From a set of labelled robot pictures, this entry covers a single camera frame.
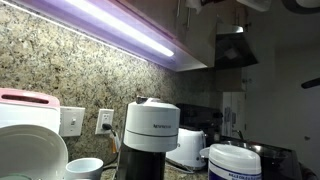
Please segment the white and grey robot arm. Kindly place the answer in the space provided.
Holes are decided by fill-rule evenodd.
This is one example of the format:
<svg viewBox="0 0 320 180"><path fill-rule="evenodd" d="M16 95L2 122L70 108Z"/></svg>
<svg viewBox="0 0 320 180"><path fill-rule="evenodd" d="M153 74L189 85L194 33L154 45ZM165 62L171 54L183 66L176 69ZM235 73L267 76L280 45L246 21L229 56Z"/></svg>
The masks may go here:
<svg viewBox="0 0 320 180"><path fill-rule="evenodd" d="M259 12L270 9L273 0L236 0ZM320 0L280 0L284 7L297 14L315 14L320 12Z"/></svg>

